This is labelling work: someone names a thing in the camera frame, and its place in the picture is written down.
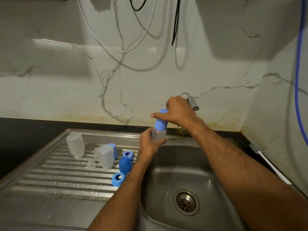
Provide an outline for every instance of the sink drain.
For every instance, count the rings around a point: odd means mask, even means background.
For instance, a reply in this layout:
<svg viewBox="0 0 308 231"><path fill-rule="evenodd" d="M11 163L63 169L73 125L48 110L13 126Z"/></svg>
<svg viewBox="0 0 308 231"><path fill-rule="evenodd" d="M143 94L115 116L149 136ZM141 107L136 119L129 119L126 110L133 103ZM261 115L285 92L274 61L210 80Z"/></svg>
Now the sink drain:
<svg viewBox="0 0 308 231"><path fill-rule="evenodd" d="M198 197L188 189L175 192L173 202L177 210L186 216L197 214L200 208Z"/></svg>

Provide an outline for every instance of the person's right hand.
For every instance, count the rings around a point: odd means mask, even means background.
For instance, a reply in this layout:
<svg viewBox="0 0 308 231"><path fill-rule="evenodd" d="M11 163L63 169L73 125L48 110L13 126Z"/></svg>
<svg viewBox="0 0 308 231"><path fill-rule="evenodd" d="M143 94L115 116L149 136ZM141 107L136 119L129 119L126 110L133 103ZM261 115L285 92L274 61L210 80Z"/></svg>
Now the person's right hand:
<svg viewBox="0 0 308 231"><path fill-rule="evenodd" d="M181 96L172 96L167 101L166 108L168 109L167 113L152 113L150 116L182 126L187 130L192 123L198 120L198 117L187 100Z"/></svg>

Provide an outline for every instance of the blue cable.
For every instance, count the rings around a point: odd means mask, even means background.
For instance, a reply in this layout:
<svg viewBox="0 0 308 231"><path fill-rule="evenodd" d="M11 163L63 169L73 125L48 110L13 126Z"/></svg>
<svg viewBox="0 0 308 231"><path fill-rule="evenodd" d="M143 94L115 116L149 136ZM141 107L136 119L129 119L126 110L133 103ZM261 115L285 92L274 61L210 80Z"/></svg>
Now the blue cable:
<svg viewBox="0 0 308 231"><path fill-rule="evenodd" d="M299 26L299 33L297 39L297 52L296 52L296 70L295 70L295 83L294 83L294 91L295 91L295 111L296 117L299 125L299 129L301 130L302 136L308 146L308 138L305 133L305 129L303 127L301 114L299 112L298 105L298 78L299 78L299 68L301 64L301 50L302 50L302 40L305 28L305 19L306 19L306 0L302 0L302 14L301 14L301 22Z"/></svg>

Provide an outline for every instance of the wall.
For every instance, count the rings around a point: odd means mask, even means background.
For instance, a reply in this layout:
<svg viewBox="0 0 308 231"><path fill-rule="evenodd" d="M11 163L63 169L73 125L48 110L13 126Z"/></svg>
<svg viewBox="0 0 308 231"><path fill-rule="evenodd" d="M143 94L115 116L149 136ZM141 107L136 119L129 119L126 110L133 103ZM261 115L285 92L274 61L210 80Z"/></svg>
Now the wall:
<svg viewBox="0 0 308 231"><path fill-rule="evenodd" d="M298 33L300 6L290 9L276 47L288 35ZM271 60L244 122L243 134L259 145L264 154L308 196L308 147L295 114L294 75L297 40L292 40ZM308 30L302 45L299 106L308 132Z"/></svg>
<svg viewBox="0 0 308 231"><path fill-rule="evenodd" d="M143 34L154 0L136 14L128 0L81 1L97 37L125 50ZM298 2L182 0L172 47L176 0L157 0L140 46L112 54L76 0L0 0L0 116L150 126L170 96L190 94L210 127L240 131L269 61L296 37L273 48Z"/></svg>

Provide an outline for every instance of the forearm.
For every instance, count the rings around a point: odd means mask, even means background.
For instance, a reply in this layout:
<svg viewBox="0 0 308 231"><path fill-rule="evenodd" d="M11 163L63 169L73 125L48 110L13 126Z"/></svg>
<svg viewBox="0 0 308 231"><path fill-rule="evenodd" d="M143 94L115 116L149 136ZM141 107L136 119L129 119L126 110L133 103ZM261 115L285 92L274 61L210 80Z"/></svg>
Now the forearm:
<svg viewBox="0 0 308 231"><path fill-rule="evenodd" d="M88 231L133 230L147 166L148 162L136 162L125 181L92 221Z"/></svg>
<svg viewBox="0 0 308 231"><path fill-rule="evenodd" d="M252 230L302 230L308 202L276 175L198 119L189 132Z"/></svg>

